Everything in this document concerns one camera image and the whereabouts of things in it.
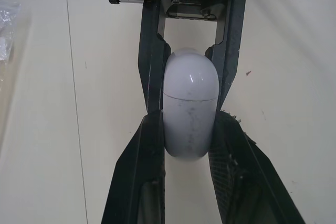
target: clear plastic wrap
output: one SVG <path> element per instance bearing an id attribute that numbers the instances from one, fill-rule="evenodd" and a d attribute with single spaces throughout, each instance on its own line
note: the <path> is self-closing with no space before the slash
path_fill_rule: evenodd
<path id="1" fill-rule="evenodd" d="M 0 0 L 0 90 L 12 49 L 15 20 L 20 9 L 17 3 Z"/>

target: screw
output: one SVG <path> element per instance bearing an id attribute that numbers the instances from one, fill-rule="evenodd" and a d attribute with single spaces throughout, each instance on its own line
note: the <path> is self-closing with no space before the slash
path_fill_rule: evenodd
<path id="1" fill-rule="evenodd" d="M 209 9 L 208 10 L 202 10 L 201 14 L 202 14 L 203 18 L 210 18 L 211 11 Z"/>
<path id="2" fill-rule="evenodd" d="M 172 0 L 172 3 L 178 5 L 180 3 L 180 0 Z"/>

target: white capsule-shaped object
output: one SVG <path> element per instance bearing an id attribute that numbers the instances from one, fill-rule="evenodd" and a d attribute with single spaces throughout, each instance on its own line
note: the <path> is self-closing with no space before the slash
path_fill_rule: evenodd
<path id="1" fill-rule="evenodd" d="M 172 53 L 163 83 L 165 148 L 174 157 L 196 159 L 209 150 L 216 115 L 218 75 L 194 49 Z"/>

